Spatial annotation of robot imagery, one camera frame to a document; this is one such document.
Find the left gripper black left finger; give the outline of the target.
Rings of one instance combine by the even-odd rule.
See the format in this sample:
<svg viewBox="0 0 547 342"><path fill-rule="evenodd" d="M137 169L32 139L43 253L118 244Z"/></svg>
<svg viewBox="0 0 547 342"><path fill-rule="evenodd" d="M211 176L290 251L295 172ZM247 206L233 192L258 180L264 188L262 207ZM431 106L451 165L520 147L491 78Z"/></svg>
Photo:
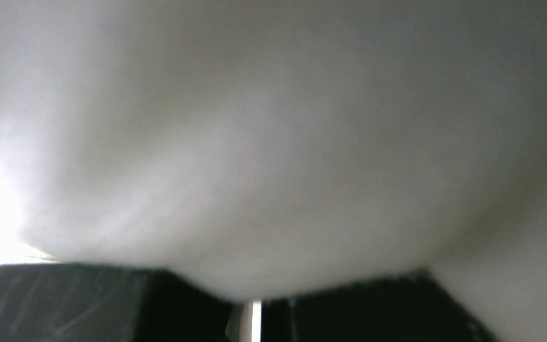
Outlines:
<svg viewBox="0 0 547 342"><path fill-rule="evenodd" d="M0 266L0 341L225 341L231 310L163 271Z"/></svg>

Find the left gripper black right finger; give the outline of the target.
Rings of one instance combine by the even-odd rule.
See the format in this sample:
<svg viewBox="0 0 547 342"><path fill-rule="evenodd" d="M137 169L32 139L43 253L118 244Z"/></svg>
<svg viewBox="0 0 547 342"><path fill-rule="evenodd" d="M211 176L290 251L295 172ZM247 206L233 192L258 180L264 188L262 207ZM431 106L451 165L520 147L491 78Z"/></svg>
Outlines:
<svg viewBox="0 0 547 342"><path fill-rule="evenodd" d="M267 301L261 340L487 342L496 337L424 272Z"/></svg>

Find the white pillow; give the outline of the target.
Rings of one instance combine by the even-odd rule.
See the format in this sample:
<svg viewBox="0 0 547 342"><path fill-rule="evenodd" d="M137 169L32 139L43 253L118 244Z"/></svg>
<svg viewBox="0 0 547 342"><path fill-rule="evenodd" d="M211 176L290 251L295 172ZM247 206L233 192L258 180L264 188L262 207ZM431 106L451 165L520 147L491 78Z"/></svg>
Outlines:
<svg viewBox="0 0 547 342"><path fill-rule="evenodd" d="M425 268L547 341L547 1L0 1L0 232L234 301Z"/></svg>

